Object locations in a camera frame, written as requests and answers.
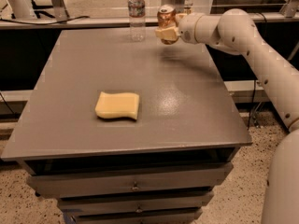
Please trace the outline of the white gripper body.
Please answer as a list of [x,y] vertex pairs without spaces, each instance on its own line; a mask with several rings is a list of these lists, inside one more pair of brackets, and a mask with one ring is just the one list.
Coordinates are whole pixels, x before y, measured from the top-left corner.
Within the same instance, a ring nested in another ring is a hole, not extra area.
[[196,24],[200,19],[200,15],[198,13],[187,14],[181,20],[178,20],[178,33],[180,38],[186,42],[191,44],[196,44],[197,40],[195,38]]

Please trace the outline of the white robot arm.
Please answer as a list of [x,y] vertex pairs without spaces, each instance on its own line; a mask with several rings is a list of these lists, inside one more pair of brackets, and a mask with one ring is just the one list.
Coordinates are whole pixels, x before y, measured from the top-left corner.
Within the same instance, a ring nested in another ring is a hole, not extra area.
[[165,43],[182,39],[246,59],[289,130],[270,164],[261,224],[299,224],[299,71],[263,40],[242,9],[217,16],[178,13],[163,5],[157,18],[155,34]]

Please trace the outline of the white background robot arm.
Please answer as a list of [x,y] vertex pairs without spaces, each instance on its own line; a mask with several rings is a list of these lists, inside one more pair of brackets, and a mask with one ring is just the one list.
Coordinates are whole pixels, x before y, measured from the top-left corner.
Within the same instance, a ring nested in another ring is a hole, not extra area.
[[31,0],[7,0],[16,19],[31,20],[36,18]]

